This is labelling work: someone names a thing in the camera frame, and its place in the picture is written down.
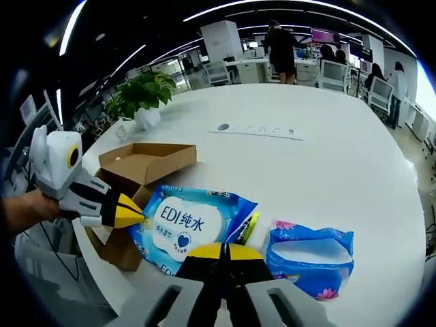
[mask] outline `ceiling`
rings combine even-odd
[[[151,5],[149,1],[87,0],[74,26],[66,53],[61,57],[59,56],[61,38],[69,16],[78,2],[66,1],[62,5],[51,3],[47,8],[55,8],[54,13],[48,10],[47,15],[50,19],[38,20],[43,24],[35,27],[46,41],[40,42],[41,39],[38,42],[33,41],[31,48],[36,50],[31,52],[31,55],[27,44],[25,48],[27,56],[22,58],[32,73],[31,87],[26,89],[27,95],[38,89],[41,92],[42,89],[48,89],[50,94],[54,95],[55,90],[60,88],[63,92],[64,119],[68,119],[73,115],[74,108],[83,101],[83,97],[78,96],[80,90],[94,80],[101,81],[110,75],[142,45],[146,44],[146,47],[129,60],[112,80],[119,80],[127,70],[147,64],[176,47],[200,38],[201,26],[223,19],[234,21],[238,27],[267,25],[270,20],[275,19],[282,24],[311,26],[344,34],[370,33],[384,40],[385,45],[409,53],[393,37],[360,18],[337,9],[301,1],[269,0],[242,3],[183,22],[184,19],[198,12],[229,2],[232,0],[209,0],[202,3],[171,0],[158,1]],[[397,28],[398,25],[395,25],[395,20],[390,20],[383,8],[371,6],[372,1],[328,2],[358,12],[393,31],[402,40],[407,40],[401,34],[402,31]],[[267,28],[244,29],[239,33],[241,37],[251,37],[253,32],[266,30]],[[295,28],[294,31],[308,32],[309,30]],[[102,33],[105,36],[96,41],[96,37]],[[27,95],[22,94],[20,98],[25,98]]]

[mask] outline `pink flower print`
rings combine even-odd
[[[289,229],[293,230],[294,227],[297,226],[296,223],[288,223],[286,221],[280,221],[280,220],[277,220],[275,224],[277,228],[280,228],[281,230],[289,230]]]
[[[338,294],[336,291],[332,290],[331,288],[324,288],[324,291],[322,293],[318,293],[318,295],[315,298],[337,298]]]

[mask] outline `wet wipes package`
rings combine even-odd
[[[175,275],[200,245],[244,244],[257,219],[250,216],[256,205],[233,193],[162,185],[144,209],[145,222],[128,230],[145,260]]]
[[[266,264],[274,278],[286,278],[310,296],[333,299],[354,267],[353,232],[276,221]]]

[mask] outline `potted plant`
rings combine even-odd
[[[132,119],[141,129],[148,129],[160,121],[159,103],[171,100],[176,83],[170,75],[147,72],[131,79],[119,88],[115,99],[106,106],[106,111],[116,119]]]

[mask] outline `power strip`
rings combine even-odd
[[[248,134],[257,136],[270,136],[273,138],[290,138],[293,140],[304,141],[305,135],[300,131],[292,128],[283,127],[268,127],[265,125],[230,125],[227,123],[220,124],[217,128],[209,131],[209,133],[225,133],[225,134]]]

